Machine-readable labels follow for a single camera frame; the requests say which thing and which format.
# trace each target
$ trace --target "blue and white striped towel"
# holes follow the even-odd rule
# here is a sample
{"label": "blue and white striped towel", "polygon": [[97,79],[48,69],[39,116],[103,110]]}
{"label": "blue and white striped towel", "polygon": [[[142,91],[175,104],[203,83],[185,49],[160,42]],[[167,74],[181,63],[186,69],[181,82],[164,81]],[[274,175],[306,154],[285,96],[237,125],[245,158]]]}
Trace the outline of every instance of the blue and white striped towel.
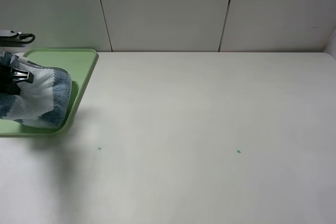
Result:
{"label": "blue and white striped towel", "polygon": [[43,67],[10,52],[0,52],[0,63],[11,68],[30,71],[34,82],[21,82],[20,95],[0,93],[0,119],[56,129],[65,119],[70,94],[71,77],[60,68]]}

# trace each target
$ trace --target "towel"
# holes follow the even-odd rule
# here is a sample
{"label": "towel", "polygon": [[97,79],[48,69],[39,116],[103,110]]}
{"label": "towel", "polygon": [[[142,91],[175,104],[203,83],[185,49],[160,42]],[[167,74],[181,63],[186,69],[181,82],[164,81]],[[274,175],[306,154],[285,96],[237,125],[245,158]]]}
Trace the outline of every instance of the towel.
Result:
{"label": "towel", "polygon": [[43,67],[10,52],[0,52],[0,64],[29,71],[33,83],[20,82],[20,95],[0,93],[0,119],[14,120],[23,125],[56,129],[65,119],[71,77],[60,68]]}

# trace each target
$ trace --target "light green plastic tray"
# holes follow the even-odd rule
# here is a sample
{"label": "light green plastic tray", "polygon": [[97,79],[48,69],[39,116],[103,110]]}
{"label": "light green plastic tray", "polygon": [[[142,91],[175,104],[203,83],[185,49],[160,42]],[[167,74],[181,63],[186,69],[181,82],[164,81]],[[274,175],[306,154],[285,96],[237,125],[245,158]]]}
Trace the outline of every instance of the light green plastic tray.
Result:
{"label": "light green plastic tray", "polygon": [[38,129],[0,119],[0,137],[52,136],[65,131],[72,123],[85,88],[98,60],[93,49],[33,49],[24,54],[32,62],[67,70],[72,78],[69,107],[62,126],[58,129]]}

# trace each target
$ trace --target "black metal clamp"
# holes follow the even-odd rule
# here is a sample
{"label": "black metal clamp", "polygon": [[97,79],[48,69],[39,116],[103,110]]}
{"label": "black metal clamp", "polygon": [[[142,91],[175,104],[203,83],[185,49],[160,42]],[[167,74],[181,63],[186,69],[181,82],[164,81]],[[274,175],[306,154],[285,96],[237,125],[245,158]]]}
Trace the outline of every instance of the black metal clamp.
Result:
{"label": "black metal clamp", "polygon": [[0,93],[20,95],[20,82],[32,83],[34,75],[29,71],[23,71],[0,64]]}

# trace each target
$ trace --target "white table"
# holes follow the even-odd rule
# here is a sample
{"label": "white table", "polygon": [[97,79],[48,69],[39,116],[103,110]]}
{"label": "white table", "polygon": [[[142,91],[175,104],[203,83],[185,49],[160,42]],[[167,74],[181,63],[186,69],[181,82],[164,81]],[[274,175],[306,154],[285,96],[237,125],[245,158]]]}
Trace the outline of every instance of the white table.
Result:
{"label": "white table", "polygon": [[0,223],[336,223],[331,56],[99,55],[67,134],[0,139]]}

